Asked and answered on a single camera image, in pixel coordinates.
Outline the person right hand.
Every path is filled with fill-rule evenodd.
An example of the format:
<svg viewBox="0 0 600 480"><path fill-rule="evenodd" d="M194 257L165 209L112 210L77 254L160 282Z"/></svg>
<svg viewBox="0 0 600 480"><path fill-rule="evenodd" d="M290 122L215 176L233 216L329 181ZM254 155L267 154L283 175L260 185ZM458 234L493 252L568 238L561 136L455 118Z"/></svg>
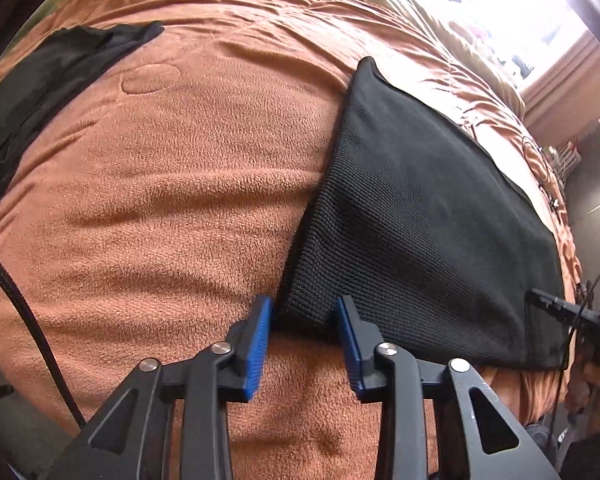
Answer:
<svg viewBox="0 0 600 480"><path fill-rule="evenodd" d="M590 408L588 434L600 432L600 366L583 360L572 363L565 406L569 414Z"/></svg>

